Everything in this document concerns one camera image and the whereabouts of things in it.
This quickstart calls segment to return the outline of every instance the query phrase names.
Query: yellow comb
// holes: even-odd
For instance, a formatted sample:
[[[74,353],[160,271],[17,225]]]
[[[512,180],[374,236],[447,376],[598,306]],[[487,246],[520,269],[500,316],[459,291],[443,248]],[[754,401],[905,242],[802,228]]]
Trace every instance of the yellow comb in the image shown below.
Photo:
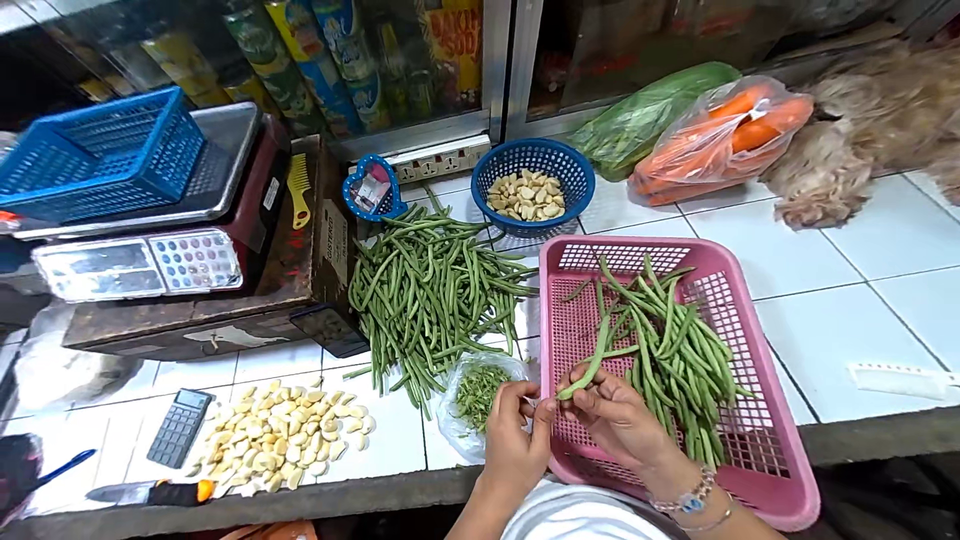
[[[298,231],[310,221],[310,209],[303,199],[303,193],[310,188],[310,178],[306,174],[306,154],[297,154],[290,158],[287,187],[294,198],[294,231]]]

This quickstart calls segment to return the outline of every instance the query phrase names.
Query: bracelet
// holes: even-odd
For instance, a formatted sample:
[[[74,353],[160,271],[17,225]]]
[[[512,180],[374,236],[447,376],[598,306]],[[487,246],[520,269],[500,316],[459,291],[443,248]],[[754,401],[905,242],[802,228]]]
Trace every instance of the bracelet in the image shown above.
[[[675,503],[661,503],[653,501],[651,505],[657,512],[677,512],[684,514],[700,513],[707,506],[704,501],[713,490],[717,473],[707,465],[700,468],[700,483],[689,493],[684,493]]]
[[[723,524],[723,522],[729,520],[731,514],[733,514],[733,495],[731,495],[729,491],[727,492],[727,497],[729,499],[729,501],[727,502],[727,511],[724,512],[723,515],[720,516],[720,518],[717,519],[715,522],[708,523],[703,526],[691,527],[691,528],[680,527],[680,524],[677,524],[677,527],[680,527],[680,530],[682,530],[683,532],[706,532],[708,530],[712,530],[714,528],[720,527]]]

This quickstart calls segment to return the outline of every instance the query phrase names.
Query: glass display case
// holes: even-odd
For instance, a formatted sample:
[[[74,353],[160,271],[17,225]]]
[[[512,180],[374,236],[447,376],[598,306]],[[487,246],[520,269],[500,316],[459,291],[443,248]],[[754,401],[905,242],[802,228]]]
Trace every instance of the glass display case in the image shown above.
[[[505,137],[575,130],[704,61],[764,71],[902,34],[924,40],[959,12],[956,0],[518,0]]]
[[[42,29],[106,101],[169,85],[254,101],[356,160],[501,132],[506,0],[0,0],[0,41]],[[32,117],[23,118],[29,123]]]

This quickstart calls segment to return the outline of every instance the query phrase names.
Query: woman's left hand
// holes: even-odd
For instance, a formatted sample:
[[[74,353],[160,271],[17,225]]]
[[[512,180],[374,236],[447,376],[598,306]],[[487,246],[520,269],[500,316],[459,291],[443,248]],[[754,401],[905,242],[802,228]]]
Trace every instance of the woman's left hand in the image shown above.
[[[545,399],[534,408],[525,398],[539,394],[540,386],[534,382],[504,382],[487,418],[487,465],[478,481],[488,480],[491,488],[520,501],[543,477],[550,459],[557,400]],[[527,418],[534,421],[532,434],[524,429]]]

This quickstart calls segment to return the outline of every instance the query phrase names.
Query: white comb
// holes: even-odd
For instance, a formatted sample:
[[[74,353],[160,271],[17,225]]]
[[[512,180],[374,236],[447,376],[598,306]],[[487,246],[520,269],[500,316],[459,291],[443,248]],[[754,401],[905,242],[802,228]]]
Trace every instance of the white comb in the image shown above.
[[[960,377],[948,371],[890,364],[849,364],[853,382],[860,390],[945,400],[948,386],[960,386]]]

